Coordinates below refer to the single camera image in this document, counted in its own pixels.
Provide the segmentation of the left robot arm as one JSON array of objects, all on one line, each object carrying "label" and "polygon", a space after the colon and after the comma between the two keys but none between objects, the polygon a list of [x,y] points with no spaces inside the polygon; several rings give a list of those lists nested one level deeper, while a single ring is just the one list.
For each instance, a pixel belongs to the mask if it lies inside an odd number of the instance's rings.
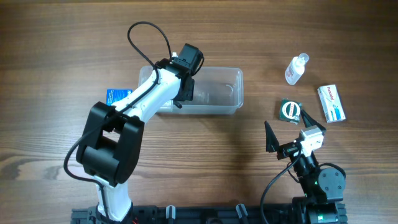
[{"label": "left robot arm", "polygon": [[127,180],[137,166],[144,126],[166,102],[193,98],[193,76],[203,57],[165,58],[153,65],[150,77],[127,97],[107,105],[96,103],[83,134],[72,146],[76,161],[96,185],[99,202],[88,210],[92,223],[127,223],[133,219],[133,202]]}]

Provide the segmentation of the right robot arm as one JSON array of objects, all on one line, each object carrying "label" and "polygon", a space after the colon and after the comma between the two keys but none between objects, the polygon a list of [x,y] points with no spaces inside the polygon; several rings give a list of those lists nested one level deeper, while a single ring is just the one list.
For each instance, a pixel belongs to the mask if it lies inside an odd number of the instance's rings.
[{"label": "right robot arm", "polygon": [[320,164],[314,151],[323,146],[326,128],[314,120],[305,110],[300,112],[305,129],[297,139],[280,144],[268,121],[264,122],[266,131],[266,151],[275,152],[278,160],[289,158],[290,163],[282,169],[264,189],[259,206],[262,223],[266,217],[266,194],[285,173],[293,169],[304,196],[292,200],[291,212],[294,223],[344,223],[345,207],[340,202],[346,185],[346,172],[333,163]]}]

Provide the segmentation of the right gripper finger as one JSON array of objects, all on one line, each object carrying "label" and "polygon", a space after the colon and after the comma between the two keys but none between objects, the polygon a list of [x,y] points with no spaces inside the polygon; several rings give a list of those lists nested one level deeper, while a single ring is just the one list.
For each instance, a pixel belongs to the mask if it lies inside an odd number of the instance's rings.
[{"label": "right gripper finger", "polygon": [[306,128],[309,128],[311,126],[316,126],[321,131],[326,131],[326,128],[322,126],[320,123],[318,123],[316,120],[314,120],[305,110],[301,110],[300,114]]},{"label": "right gripper finger", "polygon": [[279,141],[277,140],[276,135],[274,134],[270,124],[268,121],[264,122],[265,130],[266,130],[266,151],[267,152],[276,152],[279,149]]}]

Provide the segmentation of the blue medicine box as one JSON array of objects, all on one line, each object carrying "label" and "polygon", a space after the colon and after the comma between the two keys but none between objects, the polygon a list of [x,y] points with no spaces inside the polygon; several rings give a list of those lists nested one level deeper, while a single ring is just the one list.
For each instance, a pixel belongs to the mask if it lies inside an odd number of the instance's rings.
[{"label": "blue medicine box", "polygon": [[122,100],[132,93],[131,89],[107,89],[106,101],[107,105],[112,105],[114,102]]}]

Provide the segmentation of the white medicine box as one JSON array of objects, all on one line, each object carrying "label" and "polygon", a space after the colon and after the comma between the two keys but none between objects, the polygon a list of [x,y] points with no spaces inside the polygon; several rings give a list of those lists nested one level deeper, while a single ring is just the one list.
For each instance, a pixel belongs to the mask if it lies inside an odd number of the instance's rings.
[{"label": "white medicine box", "polygon": [[158,113],[171,113],[173,111],[173,107],[173,101],[169,100],[159,108]]}]

